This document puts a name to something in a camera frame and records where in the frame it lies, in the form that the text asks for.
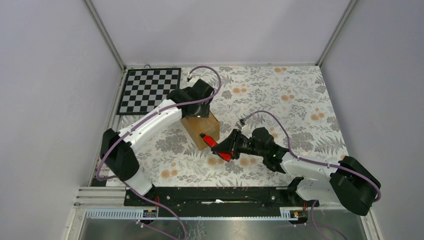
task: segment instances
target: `chessboard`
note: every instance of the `chessboard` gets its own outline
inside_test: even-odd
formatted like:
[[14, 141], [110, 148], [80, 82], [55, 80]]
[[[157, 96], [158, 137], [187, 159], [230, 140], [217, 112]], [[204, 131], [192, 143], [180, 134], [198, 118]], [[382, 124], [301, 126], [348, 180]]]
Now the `chessboard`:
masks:
[[181, 68], [128, 70], [116, 114], [148, 114], [180, 87], [180, 77]]

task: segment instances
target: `white wall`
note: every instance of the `white wall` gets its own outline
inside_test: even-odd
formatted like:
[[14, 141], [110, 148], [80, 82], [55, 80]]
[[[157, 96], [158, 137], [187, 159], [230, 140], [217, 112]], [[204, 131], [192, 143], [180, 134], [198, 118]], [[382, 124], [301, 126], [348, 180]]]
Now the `white wall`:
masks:
[[82, 0], [0, 3], [0, 239], [57, 240], [120, 70]]
[[127, 65], [315, 63], [349, 0], [93, 0]]
[[422, 239], [424, 1], [359, 1], [322, 74], [349, 153], [381, 182], [384, 239]]

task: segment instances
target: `checkerboard black border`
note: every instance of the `checkerboard black border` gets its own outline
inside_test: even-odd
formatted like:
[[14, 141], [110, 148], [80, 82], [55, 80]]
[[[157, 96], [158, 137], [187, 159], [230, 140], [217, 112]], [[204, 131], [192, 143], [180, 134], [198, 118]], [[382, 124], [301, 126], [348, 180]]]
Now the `checkerboard black border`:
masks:
[[179, 89], [180, 88], [180, 80], [181, 80], [181, 68], [180, 67], [169, 67], [169, 68], [137, 68], [137, 69], [130, 69], [126, 72], [126, 77], [125, 77], [125, 82], [123, 83], [122, 86], [122, 90], [120, 93], [120, 98], [119, 98], [119, 103], [118, 106], [116, 108], [116, 115], [119, 116], [124, 116], [124, 115], [146, 115], [150, 112], [145, 112], [145, 111], [139, 111], [139, 112], [125, 112], [122, 113], [120, 112], [121, 109], [121, 104], [122, 104], [122, 100], [124, 99], [124, 93], [125, 93], [125, 88], [127, 87], [127, 82], [128, 82], [128, 78], [130, 77], [130, 73], [131, 72], [137, 72], [137, 71], [157, 71], [157, 70], [178, 70], [178, 80], [176, 83], [176, 88]]

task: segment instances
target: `table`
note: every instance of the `table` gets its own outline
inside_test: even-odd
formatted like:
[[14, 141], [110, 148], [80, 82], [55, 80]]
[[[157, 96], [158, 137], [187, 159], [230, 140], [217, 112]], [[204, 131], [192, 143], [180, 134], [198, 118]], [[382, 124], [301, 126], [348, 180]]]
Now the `table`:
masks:
[[[191, 69], [182, 68], [181, 88], [187, 86], [185, 79]], [[222, 78], [222, 88], [210, 109], [220, 122], [220, 141], [236, 128], [241, 117], [256, 110], [267, 110], [284, 125], [296, 153], [337, 160], [347, 155], [318, 66], [227, 66], [215, 69]], [[215, 74], [208, 69], [198, 69], [193, 76], [200, 76], [214, 88], [218, 86]], [[119, 129], [141, 117], [123, 116]], [[287, 147], [283, 131], [270, 116], [259, 113], [246, 123], [250, 132], [266, 127], [277, 144]], [[242, 154], [239, 159], [225, 162], [213, 155], [209, 148], [200, 151], [180, 122], [151, 138], [136, 157], [146, 176], [157, 187], [287, 186], [296, 177], [268, 170], [261, 157]], [[106, 186], [124, 185], [115, 178], [108, 180]]]

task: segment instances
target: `red object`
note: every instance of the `red object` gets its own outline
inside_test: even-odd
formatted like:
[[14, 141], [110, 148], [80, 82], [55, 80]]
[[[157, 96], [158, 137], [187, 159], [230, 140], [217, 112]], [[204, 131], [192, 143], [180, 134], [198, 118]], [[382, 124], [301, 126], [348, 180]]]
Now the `red object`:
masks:
[[[201, 138], [211, 148], [213, 148], [216, 145], [218, 145], [218, 143], [211, 136], [208, 136], [208, 135], [203, 134], [203, 135], [201, 135]], [[229, 154], [229, 153], [217, 152], [216, 154], [220, 158], [224, 159], [227, 162], [229, 162], [231, 160], [231, 154]]]

